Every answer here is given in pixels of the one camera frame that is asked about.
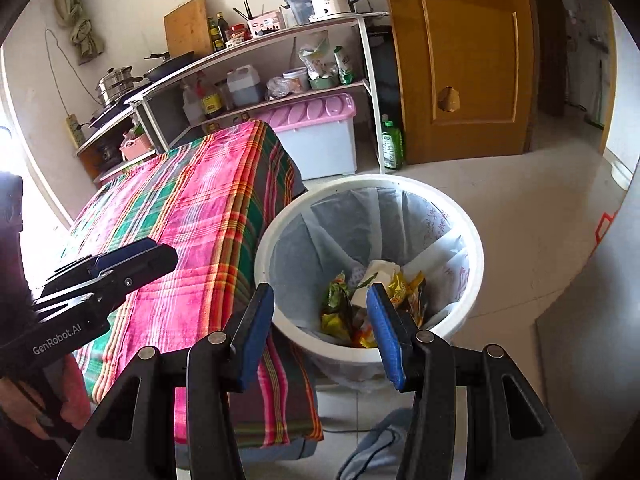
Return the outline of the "yellow gold snack bag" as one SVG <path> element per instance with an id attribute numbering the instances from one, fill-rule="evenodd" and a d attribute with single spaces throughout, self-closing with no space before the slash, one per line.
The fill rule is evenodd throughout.
<path id="1" fill-rule="evenodd" d="M 390 302 L 397 311 L 408 313 L 416 326 L 424 323 L 428 306 L 428 290 L 422 271 L 419 271 L 412 280 L 407 280 L 401 271 L 396 272 L 386 290 Z"/>

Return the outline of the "green snack wrapper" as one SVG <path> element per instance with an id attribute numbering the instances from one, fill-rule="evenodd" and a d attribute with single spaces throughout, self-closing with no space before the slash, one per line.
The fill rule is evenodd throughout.
<path id="1" fill-rule="evenodd" d="M 352 306 L 344 272 L 329 282 L 320 308 L 320 330 L 343 344 L 352 341 Z"/>

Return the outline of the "white trash bin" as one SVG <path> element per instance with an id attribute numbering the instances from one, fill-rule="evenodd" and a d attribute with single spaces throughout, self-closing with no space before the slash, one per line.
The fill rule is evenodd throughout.
<path id="1" fill-rule="evenodd" d="M 385 382 L 375 348 L 322 334 L 320 309 L 334 278 L 366 294 L 364 281 L 396 272 L 426 279 L 423 325 L 450 339 L 471 313 L 485 270 L 480 233 L 465 210 L 426 183 L 352 176 L 295 197 L 259 242 L 254 277 L 274 292 L 273 324 L 329 380 L 372 391 Z"/>

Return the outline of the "white kitchen shelf unit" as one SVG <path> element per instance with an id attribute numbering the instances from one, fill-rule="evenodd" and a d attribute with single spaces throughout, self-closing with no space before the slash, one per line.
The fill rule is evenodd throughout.
<path id="1" fill-rule="evenodd" d="M 76 154 L 101 185 L 137 162 L 253 118 L 269 122 L 286 146 L 345 141 L 326 176 L 356 170 L 352 92 L 381 119 L 368 27 L 380 12 L 343 14 L 240 42 L 198 60 L 186 54 L 157 81 L 127 91 L 95 120 Z"/>

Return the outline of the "pink woven basket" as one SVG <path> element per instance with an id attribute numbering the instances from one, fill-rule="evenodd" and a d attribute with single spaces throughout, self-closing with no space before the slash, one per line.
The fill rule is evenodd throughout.
<path id="1" fill-rule="evenodd" d="M 152 143 L 145 133 L 133 133 L 127 132 L 124 134 L 122 143 L 120 144 L 120 152 L 122 153 L 122 159 L 129 162 L 136 159 L 152 150 Z"/>

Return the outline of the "black induction cooker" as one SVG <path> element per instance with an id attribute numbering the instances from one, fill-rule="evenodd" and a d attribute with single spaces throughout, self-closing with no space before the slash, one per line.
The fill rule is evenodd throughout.
<path id="1" fill-rule="evenodd" d="M 89 127 L 98 131 L 113 129 L 121 122 L 137 125 L 140 122 L 138 108 L 141 105 L 142 99 L 138 99 L 136 96 L 120 98 L 114 105 L 104 108 L 99 116 L 90 122 Z"/>

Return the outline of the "green detergent bottle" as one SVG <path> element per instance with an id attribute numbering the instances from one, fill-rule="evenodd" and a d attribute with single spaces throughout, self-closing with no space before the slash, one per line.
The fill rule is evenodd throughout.
<path id="1" fill-rule="evenodd" d="M 384 166 L 386 169 L 399 170 L 405 161 L 402 133 L 386 114 L 381 116 L 381 120 Z"/>

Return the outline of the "stainless steel steamer pot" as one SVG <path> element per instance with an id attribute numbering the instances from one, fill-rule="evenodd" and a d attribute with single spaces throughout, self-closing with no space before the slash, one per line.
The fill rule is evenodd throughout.
<path id="1" fill-rule="evenodd" d="M 134 90 L 137 83 L 142 80 L 142 77 L 134 76 L 131 66 L 111 67 L 96 84 L 98 100 L 104 107 L 109 107 L 115 104 L 123 94 Z"/>

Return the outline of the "soy sauce bottle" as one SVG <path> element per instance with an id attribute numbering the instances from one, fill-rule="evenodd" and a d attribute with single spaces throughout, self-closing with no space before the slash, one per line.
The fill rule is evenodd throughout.
<path id="1" fill-rule="evenodd" d="M 196 74 L 195 91 L 207 118 L 217 117 L 224 111 L 224 100 L 221 94 L 202 72 Z"/>

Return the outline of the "pink lidded storage box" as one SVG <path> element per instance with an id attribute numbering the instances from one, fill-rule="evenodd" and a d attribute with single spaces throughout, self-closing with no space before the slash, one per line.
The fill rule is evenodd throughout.
<path id="1" fill-rule="evenodd" d="M 352 96 L 337 93 L 266 110 L 257 116 L 277 133 L 303 180 L 348 176 L 357 170 Z"/>

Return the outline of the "black frying pan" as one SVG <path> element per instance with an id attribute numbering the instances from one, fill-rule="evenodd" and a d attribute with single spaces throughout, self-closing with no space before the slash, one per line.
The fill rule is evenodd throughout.
<path id="1" fill-rule="evenodd" d="M 194 52 L 188 51 L 182 55 L 172 58 L 168 52 L 162 54 L 163 62 L 150 70 L 148 70 L 143 77 L 151 82 L 157 82 L 173 73 L 177 70 L 181 70 L 183 67 L 190 65 L 194 61 Z"/>

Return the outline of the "white oil jug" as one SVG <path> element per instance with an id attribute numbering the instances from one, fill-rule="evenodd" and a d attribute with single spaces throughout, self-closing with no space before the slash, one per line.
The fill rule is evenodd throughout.
<path id="1" fill-rule="evenodd" d="M 253 65 L 229 70 L 227 86 L 236 107 L 258 104 L 264 99 L 264 85 Z"/>

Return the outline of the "wooden cutting board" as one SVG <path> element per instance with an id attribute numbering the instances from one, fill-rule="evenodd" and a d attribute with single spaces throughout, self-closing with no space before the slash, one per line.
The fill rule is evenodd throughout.
<path id="1" fill-rule="evenodd" d="M 164 16 L 164 29 L 169 55 L 193 52 L 194 58 L 205 58 L 214 52 L 210 41 L 206 0 L 190 0 Z"/>

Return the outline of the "pink utensil holder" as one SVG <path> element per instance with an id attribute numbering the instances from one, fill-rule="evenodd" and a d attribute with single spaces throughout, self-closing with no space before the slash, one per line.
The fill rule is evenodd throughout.
<path id="1" fill-rule="evenodd" d="M 248 22 L 250 33 L 253 38 L 280 32 L 286 29 L 286 24 L 280 10 L 269 11 L 262 15 L 255 16 Z"/>

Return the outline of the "wooden door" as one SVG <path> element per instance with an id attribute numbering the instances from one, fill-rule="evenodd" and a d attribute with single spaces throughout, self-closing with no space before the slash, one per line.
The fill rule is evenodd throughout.
<path id="1" fill-rule="evenodd" d="M 387 0 L 412 164 L 519 155 L 537 92 L 534 0 Z"/>

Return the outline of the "clear plastic container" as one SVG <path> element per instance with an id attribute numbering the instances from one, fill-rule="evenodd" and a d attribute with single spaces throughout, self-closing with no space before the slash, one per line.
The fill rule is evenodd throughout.
<path id="1" fill-rule="evenodd" d="M 297 25 L 306 25 L 314 15 L 314 5 L 311 0 L 282 0 L 285 9 L 292 12 Z"/>

